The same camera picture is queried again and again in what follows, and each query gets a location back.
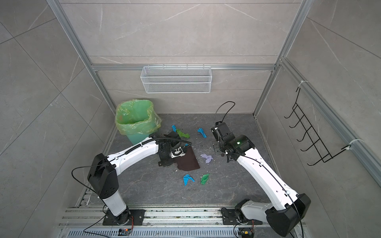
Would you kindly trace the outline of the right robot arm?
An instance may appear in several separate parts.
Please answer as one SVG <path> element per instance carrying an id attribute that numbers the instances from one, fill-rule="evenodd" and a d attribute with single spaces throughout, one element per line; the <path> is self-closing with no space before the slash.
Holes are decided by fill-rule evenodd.
<path id="1" fill-rule="evenodd" d="M 267 223 L 278 235 L 286 237 L 306 216 L 310 198 L 287 185 L 245 135 L 236 137 L 223 121 L 215 123 L 211 131 L 227 160 L 234 160 L 246 169 L 270 199 L 269 203 L 250 199 L 238 203 L 235 216 L 239 224 L 252 220 Z"/>

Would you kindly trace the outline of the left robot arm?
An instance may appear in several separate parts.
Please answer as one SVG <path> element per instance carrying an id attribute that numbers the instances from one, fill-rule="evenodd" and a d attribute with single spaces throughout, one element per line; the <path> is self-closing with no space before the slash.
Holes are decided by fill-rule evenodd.
<path id="1" fill-rule="evenodd" d="M 126 169 L 151 155 L 158 154 L 159 165 L 171 165 L 171 153 L 182 144 L 175 132 L 149 135 L 142 142 L 118 153 L 95 156 L 87 176 L 97 196 L 105 203 L 111 214 L 119 217 L 128 213 L 128 207 L 119 192 L 118 176 Z"/>

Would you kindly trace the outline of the brown cartoon face brush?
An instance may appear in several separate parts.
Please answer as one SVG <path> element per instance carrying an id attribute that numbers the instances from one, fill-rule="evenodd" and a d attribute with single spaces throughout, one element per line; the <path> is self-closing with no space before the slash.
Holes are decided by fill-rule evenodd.
<path id="1" fill-rule="evenodd" d="M 212 144 L 213 146 L 213 150 L 214 150 L 214 154 L 215 155 L 221 155 L 221 151 L 220 151 L 220 148 L 219 148 L 219 144 L 217 143 L 213 143 Z"/>

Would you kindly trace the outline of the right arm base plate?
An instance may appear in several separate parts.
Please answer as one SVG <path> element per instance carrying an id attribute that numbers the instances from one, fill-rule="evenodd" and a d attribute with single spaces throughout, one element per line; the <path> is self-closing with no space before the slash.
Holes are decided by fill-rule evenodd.
<path id="1" fill-rule="evenodd" d="M 250 220 L 244 217 L 244 215 L 236 209 L 227 209 L 225 207 L 220 209 L 222 215 L 223 225 L 262 225 L 262 221 Z"/>

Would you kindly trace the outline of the dark brown dustpan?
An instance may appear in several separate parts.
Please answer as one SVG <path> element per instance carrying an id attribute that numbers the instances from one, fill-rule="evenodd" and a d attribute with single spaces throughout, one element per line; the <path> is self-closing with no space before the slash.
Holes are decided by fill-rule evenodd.
<path id="1" fill-rule="evenodd" d="M 159 157 L 160 161 L 158 162 L 158 165 L 162 167 L 177 164 L 177 168 L 182 171 L 193 171 L 200 169 L 200 165 L 192 147 L 188 147 L 183 156 L 180 154 L 179 156 L 172 158 L 170 154 L 165 156 L 163 152 L 159 153 Z"/>

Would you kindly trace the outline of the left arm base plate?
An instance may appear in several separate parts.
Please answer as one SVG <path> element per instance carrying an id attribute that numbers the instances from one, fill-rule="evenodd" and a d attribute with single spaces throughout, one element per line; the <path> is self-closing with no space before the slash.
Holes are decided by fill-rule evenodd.
<path id="1" fill-rule="evenodd" d="M 129 210 L 127 209 L 119 216 L 114 216 L 113 213 L 108 209 L 103 220 L 103 226 L 130 226 L 137 225 L 141 226 L 143 224 L 145 215 L 144 209 Z"/>

